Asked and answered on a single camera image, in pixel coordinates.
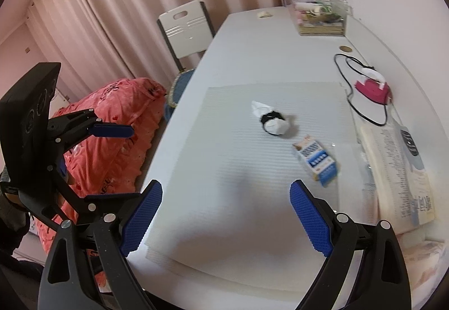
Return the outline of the black white crumpled trash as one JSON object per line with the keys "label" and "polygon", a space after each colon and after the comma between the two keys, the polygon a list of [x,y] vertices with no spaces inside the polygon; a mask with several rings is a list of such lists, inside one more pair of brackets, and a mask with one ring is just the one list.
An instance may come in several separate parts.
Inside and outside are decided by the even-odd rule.
{"label": "black white crumpled trash", "polygon": [[252,113],[259,120],[263,131],[272,136],[282,136],[290,128],[284,115],[274,110],[270,105],[252,101]]}

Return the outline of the pink bed blanket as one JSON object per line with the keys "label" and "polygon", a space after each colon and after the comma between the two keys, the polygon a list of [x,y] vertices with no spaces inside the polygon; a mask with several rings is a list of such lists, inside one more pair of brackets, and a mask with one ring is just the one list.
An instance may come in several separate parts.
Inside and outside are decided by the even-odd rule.
{"label": "pink bed blanket", "polygon": [[130,125],[135,132],[127,139],[90,136],[64,154],[74,178],[70,187],[79,197],[136,190],[136,178],[163,118],[165,94],[165,88],[149,78],[123,78],[53,114],[93,109],[103,121]]}

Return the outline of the open book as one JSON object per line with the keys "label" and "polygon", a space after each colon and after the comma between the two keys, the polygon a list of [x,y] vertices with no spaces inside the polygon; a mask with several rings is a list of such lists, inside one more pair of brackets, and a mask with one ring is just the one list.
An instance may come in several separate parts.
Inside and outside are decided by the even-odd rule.
{"label": "open book", "polygon": [[405,126],[363,123],[359,137],[377,190],[380,218],[397,234],[435,219],[432,187],[416,143]]}

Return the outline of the small blue white box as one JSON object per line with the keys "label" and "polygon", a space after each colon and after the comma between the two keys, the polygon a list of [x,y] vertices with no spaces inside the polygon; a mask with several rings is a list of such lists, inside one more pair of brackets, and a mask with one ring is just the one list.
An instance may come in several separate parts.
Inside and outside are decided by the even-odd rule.
{"label": "small blue white box", "polygon": [[302,141],[294,143],[292,149],[313,180],[323,187],[328,186],[337,177],[336,160],[318,140],[308,135]]}

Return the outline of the white chair blue cushion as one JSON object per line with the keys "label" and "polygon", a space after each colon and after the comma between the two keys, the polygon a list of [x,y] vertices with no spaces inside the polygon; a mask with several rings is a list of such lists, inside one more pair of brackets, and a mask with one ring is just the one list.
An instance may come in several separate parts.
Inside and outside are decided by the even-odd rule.
{"label": "white chair blue cushion", "polygon": [[168,122],[195,71],[185,69],[181,60],[205,52],[215,37],[215,28],[205,2],[198,0],[164,12],[157,25],[179,71],[164,104],[164,119]]}

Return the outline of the white mesh table mat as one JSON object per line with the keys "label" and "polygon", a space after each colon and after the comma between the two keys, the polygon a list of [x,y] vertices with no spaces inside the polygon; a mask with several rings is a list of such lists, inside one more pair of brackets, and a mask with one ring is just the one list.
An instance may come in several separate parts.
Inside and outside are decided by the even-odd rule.
{"label": "white mesh table mat", "polygon": [[[290,124],[265,133],[251,103],[270,105]],[[318,140],[337,162],[323,187],[295,156],[294,143]],[[305,292],[324,256],[292,208],[289,189],[310,192],[359,223],[374,223],[374,181],[357,141],[341,84],[248,84],[207,91],[180,152],[147,239],[151,255],[264,290]]]}

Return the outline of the pink white small iron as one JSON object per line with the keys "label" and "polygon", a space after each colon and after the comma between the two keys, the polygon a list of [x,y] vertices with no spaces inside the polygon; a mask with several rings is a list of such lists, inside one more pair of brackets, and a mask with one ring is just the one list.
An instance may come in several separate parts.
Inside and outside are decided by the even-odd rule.
{"label": "pink white small iron", "polygon": [[355,90],[373,103],[387,105],[391,98],[390,86],[385,77],[371,68],[361,69],[361,76],[355,82]]}

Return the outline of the clear plastic organizer box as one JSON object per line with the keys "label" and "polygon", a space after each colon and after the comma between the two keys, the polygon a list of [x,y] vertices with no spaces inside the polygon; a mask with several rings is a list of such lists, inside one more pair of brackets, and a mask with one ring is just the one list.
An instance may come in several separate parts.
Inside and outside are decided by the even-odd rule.
{"label": "clear plastic organizer box", "polygon": [[352,8],[346,0],[285,0],[302,36],[344,36]]}

